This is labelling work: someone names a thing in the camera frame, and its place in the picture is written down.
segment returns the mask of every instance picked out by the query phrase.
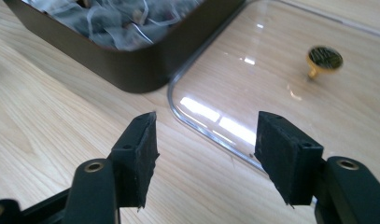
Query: light wood grain surface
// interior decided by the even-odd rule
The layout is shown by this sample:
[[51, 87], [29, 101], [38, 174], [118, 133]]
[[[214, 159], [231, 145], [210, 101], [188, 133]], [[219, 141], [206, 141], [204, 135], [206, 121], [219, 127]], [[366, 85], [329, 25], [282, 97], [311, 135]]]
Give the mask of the light wood grain surface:
[[[157, 112], [161, 156], [146, 209], [121, 209], [123, 223], [315, 223], [312, 207], [285, 206], [265, 175], [180, 123], [166, 88], [118, 90], [26, 30], [0, 1], [0, 199], [23, 209], [69, 188], [77, 166], [105, 158], [149, 111]], [[380, 159], [370, 157], [380, 177]]]
[[367, 2], [359, 0], [286, 0], [286, 2], [380, 35], [380, 0]]

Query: transparent plastic container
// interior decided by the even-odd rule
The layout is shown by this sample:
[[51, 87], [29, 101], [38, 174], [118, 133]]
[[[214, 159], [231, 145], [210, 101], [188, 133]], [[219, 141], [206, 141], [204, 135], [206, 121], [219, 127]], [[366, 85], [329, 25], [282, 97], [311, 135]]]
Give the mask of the transparent plastic container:
[[[328, 46], [344, 63], [312, 79], [308, 50]], [[380, 177], [380, 35], [280, 1], [248, 3], [172, 80], [168, 98], [191, 128], [260, 168], [259, 111], [278, 114]]]

